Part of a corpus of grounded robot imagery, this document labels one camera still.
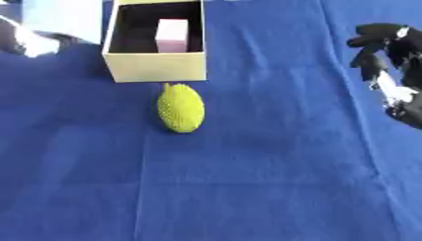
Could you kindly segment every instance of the green ball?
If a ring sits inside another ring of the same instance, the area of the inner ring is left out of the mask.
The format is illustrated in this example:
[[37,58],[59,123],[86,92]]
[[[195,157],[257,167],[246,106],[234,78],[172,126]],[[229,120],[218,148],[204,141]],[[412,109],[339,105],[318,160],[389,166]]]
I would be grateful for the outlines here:
[[203,100],[187,85],[165,84],[157,106],[161,120],[174,132],[190,133],[203,123],[205,116]]

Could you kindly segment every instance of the cardboard box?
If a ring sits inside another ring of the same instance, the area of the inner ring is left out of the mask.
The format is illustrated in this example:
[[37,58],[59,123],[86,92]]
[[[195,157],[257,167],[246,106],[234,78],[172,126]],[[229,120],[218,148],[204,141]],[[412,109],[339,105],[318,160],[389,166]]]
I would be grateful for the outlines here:
[[[187,53],[158,53],[160,19],[188,19]],[[203,0],[115,0],[103,56],[116,82],[206,79]]]

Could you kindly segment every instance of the robotic hand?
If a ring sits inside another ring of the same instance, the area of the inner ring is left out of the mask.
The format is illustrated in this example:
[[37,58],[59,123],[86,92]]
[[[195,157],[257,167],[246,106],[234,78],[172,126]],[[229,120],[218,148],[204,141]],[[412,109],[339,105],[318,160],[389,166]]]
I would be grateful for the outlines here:
[[[348,46],[363,49],[350,66],[361,68],[371,90],[382,92],[387,115],[422,129],[422,31],[399,24],[365,24],[357,26],[356,31],[360,37],[349,40]],[[403,72],[402,86],[375,56],[380,50]]]

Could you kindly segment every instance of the white object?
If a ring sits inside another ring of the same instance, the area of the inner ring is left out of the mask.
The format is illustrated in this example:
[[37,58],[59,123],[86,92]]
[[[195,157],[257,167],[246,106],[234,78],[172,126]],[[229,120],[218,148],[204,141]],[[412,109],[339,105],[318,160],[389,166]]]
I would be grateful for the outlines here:
[[23,26],[99,44],[102,0],[24,0]]
[[51,40],[34,34],[31,30],[21,26],[17,22],[1,16],[0,19],[9,22],[15,27],[15,40],[24,47],[24,54],[28,57],[36,57],[45,54],[57,53],[60,48],[58,40]]
[[409,103],[413,100],[414,94],[418,93],[414,89],[397,86],[396,81],[385,71],[381,71],[377,83],[390,106],[400,101]]
[[161,19],[155,41],[159,53],[184,53],[187,51],[188,21]]

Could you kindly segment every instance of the blue tablecloth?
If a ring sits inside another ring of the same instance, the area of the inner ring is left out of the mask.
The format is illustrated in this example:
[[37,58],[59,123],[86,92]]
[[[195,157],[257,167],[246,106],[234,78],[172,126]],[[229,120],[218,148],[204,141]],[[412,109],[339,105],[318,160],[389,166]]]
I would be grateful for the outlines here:
[[190,135],[163,128],[159,84],[113,83],[100,47],[1,53],[0,240],[420,240],[422,132],[383,114],[345,40],[422,27],[421,8],[206,2],[209,81],[191,84],[206,120]]

